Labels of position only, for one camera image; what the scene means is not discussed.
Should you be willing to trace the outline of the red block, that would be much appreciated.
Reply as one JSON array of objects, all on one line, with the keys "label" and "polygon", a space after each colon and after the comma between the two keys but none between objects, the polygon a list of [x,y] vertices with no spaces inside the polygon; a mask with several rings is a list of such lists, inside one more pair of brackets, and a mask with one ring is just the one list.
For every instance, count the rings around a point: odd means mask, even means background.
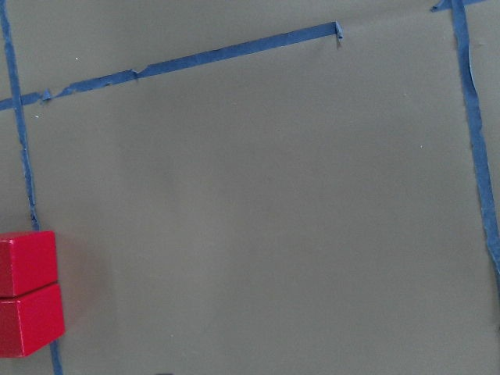
[{"label": "red block", "polygon": [[13,298],[58,280],[55,234],[1,234],[1,297]]},{"label": "red block", "polygon": [[65,332],[57,283],[1,300],[1,357],[23,358],[49,345]]}]

